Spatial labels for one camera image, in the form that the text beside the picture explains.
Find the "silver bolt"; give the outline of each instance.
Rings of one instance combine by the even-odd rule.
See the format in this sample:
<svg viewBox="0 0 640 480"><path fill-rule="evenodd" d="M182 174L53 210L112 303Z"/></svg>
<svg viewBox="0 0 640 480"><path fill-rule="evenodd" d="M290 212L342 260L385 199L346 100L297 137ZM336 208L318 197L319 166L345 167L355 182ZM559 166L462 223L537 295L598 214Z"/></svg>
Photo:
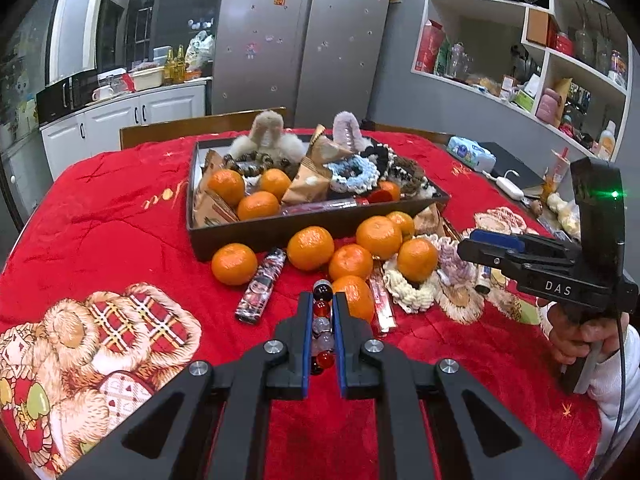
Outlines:
<svg viewBox="0 0 640 480"><path fill-rule="evenodd" d="M209 371L209 365L204 361L194 361L189 365L189 373L191 375L200 376Z"/></svg>
<svg viewBox="0 0 640 480"><path fill-rule="evenodd" d="M263 348L267 354L279 354L284 350L284 344L277 339L271 339L264 344Z"/></svg>
<svg viewBox="0 0 640 480"><path fill-rule="evenodd" d="M460 365L455 359L443 359L440 361L440 370L446 374L454 374L460 370Z"/></svg>
<svg viewBox="0 0 640 480"><path fill-rule="evenodd" d="M377 354L378 352L382 352L382 349L385 347L382 341L378 341L377 339L369 339L364 343L364 349L367 352L371 352L372 354Z"/></svg>

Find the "cabinet door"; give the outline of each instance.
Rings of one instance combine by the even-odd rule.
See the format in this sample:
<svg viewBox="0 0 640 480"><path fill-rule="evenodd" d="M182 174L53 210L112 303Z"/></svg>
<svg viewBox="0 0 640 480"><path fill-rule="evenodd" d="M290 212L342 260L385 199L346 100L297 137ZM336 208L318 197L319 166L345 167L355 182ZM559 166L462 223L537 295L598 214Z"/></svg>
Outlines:
<svg viewBox="0 0 640 480"><path fill-rule="evenodd" d="M140 96L146 124L204 116L205 85L176 86Z"/></svg>
<svg viewBox="0 0 640 480"><path fill-rule="evenodd" d="M84 136L92 155L120 151L120 129L142 124L138 97L104 104L84 113Z"/></svg>
<svg viewBox="0 0 640 480"><path fill-rule="evenodd" d="M72 164L91 156L81 135L83 116L76 114L41 130L53 180Z"/></svg>

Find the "human hand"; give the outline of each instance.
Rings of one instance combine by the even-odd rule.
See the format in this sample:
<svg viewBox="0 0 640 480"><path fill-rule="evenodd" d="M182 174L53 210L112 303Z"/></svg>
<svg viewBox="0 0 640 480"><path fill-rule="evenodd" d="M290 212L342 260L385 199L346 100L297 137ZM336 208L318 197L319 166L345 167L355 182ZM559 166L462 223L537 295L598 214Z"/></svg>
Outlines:
<svg viewBox="0 0 640 480"><path fill-rule="evenodd" d="M553 305L546 314L549 323L553 326L549 333L549 341L553 345L554 359L564 365L572 365L577 357L587 357L589 343L602 341L602 350L598 362L606 361L620 348L618 341L618 326L615 319L593 319L582 325L572 323L562 306ZM622 313L621 318L623 340L626 327L629 325L629 314Z"/></svg>

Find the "tangerine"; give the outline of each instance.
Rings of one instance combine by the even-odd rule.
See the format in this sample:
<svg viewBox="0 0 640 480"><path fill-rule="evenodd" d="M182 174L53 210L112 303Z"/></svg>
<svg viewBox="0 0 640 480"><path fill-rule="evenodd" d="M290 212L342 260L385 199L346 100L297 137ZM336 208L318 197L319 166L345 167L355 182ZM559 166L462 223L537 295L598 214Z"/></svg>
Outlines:
<svg viewBox="0 0 640 480"><path fill-rule="evenodd" d="M299 270L316 270L334 254L334 239L323 227L311 226L298 231L287 245L291 265Z"/></svg>
<svg viewBox="0 0 640 480"><path fill-rule="evenodd" d="M225 285L244 285L258 269L258 258L244 244L228 244L218 249L211 260L211 272Z"/></svg>
<svg viewBox="0 0 640 480"><path fill-rule="evenodd" d="M372 216L358 226L356 242L373 256L388 260L402 245L402 231L389 218Z"/></svg>
<svg viewBox="0 0 640 480"><path fill-rule="evenodd" d="M238 204L238 218L241 222L265 216L276 216L280 211L280 202L267 191L256 191L245 196Z"/></svg>
<svg viewBox="0 0 640 480"><path fill-rule="evenodd" d="M425 238L414 238L398 251L398 270L410 282L421 283L438 266L438 250Z"/></svg>
<svg viewBox="0 0 640 480"><path fill-rule="evenodd" d="M273 193L278 202L282 200L290 185L291 180L287 174L275 168L265 171L260 177L260 190Z"/></svg>
<svg viewBox="0 0 640 480"><path fill-rule="evenodd" d="M383 189L384 191L388 191L391 194L391 197L394 202L400 200L400 186L395 182L390 182L389 180L380 180L378 182L378 187Z"/></svg>
<svg viewBox="0 0 640 480"><path fill-rule="evenodd" d="M411 218L407 213L403 213L402 211L393 211L386 217L389 218L389 220L391 220L394 224L398 225L398 227L400 228L400 232L402 233L402 240L407 241L411 240L411 238L414 237L414 219Z"/></svg>
<svg viewBox="0 0 640 480"><path fill-rule="evenodd" d="M217 170L209 178L207 187L231 207L236 207L244 198L244 179L235 171Z"/></svg>
<svg viewBox="0 0 640 480"><path fill-rule="evenodd" d="M332 284L334 293L344 292L347 296L349 313L371 323L375 312L373 294L367 282L359 276L343 276Z"/></svg>
<svg viewBox="0 0 640 480"><path fill-rule="evenodd" d="M366 280L373 270L371 253L358 244L348 244L337 251L329 262L329 276L337 280L343 276L360 276Z"/></svg>

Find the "black tray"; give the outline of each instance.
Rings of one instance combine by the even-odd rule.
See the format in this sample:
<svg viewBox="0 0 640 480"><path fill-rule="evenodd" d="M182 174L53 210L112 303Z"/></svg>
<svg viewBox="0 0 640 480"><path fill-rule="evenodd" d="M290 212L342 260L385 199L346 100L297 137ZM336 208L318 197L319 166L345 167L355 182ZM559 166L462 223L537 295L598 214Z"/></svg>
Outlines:
<svg viewBox="0 0 640 480"><path fill-rule="evenodd" d="M310 135L300 135L298 137L304 142L309 142L311 139ZM194 177L200 174L198 170L200 165L198 153L200 150L210 149L223 151L220 148L228 148L232 142L233 139L201 140L196 142L193 148L189 172L189 188L186 194L186 222L193 252L200 262L210 260L220 247L233 242L245 244L257 253L268 251L274 247L284 248L287 246L289 239L300 229L315 225L327 229L334 238L353 237L358 225L371 216L384 216L392 211L403 211L415 216L432 203L436 203L438 209L442 211L449 201L449 195L431 182L431 185L436 189L436 194L432 198L369 204L335 211L258 218L244 222L197 228L193 224L193 192L198 185L198 182L194 182Z"/></svg>

